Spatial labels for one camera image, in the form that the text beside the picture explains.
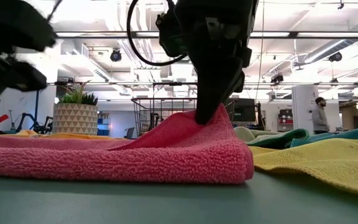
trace man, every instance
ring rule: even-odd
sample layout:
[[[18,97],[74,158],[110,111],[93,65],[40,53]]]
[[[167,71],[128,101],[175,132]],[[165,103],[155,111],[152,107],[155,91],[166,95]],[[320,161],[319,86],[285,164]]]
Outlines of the man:
[[[329,125],[326,113],[324,112],[324,107],[327,106],[327,102],[323,97],[318,97],[316,99],[316,104],[316,108],[311,112],[313,131],[315,134],[327,133],[329,131]]]

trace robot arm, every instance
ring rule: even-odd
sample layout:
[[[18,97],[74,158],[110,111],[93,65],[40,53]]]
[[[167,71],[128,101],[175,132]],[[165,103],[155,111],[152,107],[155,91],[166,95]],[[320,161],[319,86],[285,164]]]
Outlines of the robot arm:
[[[16,47],[42,52],[55,43],[55,38],[48,21],[29,3],[0,0],[0,55],[12,55]],[[0,57],[0,94],[7,87],[34,91],[46,86],[46,77],[27,62]]]
[[[160,45],[170,57],[188,55],[198,74],[196,122],[206,124],[219,104],[233,92],[241,92],[249,65],[247,47],[254,27],[258,0],[167,0],[169,10],[158,16]],[[129,7],[131,23],[133,8]],[[129,42],[137,53],[127,26]]]

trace black cable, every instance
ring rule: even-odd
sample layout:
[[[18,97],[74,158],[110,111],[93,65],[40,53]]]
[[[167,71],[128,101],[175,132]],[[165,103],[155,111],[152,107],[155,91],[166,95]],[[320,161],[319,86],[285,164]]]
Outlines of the black cable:
[[[175,62],[179,62],[180,60],[184,59],[187,54],[181,55],[171,61],[168,62],[150,62],[148,60],[146,60],[145,58],[143,58],[143,56],[139,53],[139,51],[137,51],[136,46],[134,44],[134,40],[132,39],[132,34],[131,34],[131,19],[132,19],[132,14],[134,12],[135,6],[137,4],[139,0],[133,0],[131,2],[131,5],[129,6],[128,9],[128,18],[127,18],[127,35],[128,35],[128,41],[129,41],[129,45],[131,46],[132,50],[134,51],[134,53],[136,54],[136,56],[144,63],[148,64],[148,65],[153,65],[153,66],[166,66],[166,65],[171,65]],[[172,0],[167,0],[168,5],[173,4]]]
[[[258,78],[258,85],[256,86],[256,94],[255,94],[255,103],[258,100],[258,90],[259,90],[259,83],[260,83],[260,76],[262,72],[262,55],[264,52],[264,32],[265,32],[265,1],[262,6],[262,38],[260,43],[260,57],[259,57],[259,78]]]
[[[55,5],[53,6],[52,12],[49,14],[49,16],[47,17],[48,22],[50,22],[50,20],[52,19],[53,14],[55,13],[57,7],[59,7],[60,3],[62,3],[63,0],[58,0]]]

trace wire cart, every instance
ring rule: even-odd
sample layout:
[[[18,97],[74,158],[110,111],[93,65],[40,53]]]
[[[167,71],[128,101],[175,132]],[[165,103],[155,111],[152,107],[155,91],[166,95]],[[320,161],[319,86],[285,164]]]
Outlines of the wire cart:
[[[197,83],[180,82],[153,83],[154,96],[158,95],[158,91],[160,91],[163,86],[167,85],[171,87],[188,85],[188,89],[183,92],[186,93],[186,96],[196,96],[196,88],[192,88],[192,86],[196,86]],[[197,105],[197,97],[144,97],[133,98],[132,102],[134,102],[137,136],[140,137],[141,135],[155,128],[162,121],[164,121],[174,113],[195,110]],[[226,110],[231,120],[234,114],[233,111],[235,102],[236,101],[233,99],[229,99],[225,102]]]

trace yellow towel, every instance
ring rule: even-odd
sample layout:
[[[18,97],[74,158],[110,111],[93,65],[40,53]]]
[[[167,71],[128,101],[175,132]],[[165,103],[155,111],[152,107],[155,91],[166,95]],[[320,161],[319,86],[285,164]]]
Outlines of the yellow towel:
[[[17,134],[4,134],[4,137],[17,137],[17,138],[58,138],[58,139],[103,139],[103,140],[118,140],[123,138],[110,138],[107,136],[88,136],[84,134],[69,134],[69,133],[58,133],[58,134],[37,134],[33,130],[23,130]]]
[[[358,194],[358,140],[328,139],[286,150],[250,147],[256,168],[305,173]]]

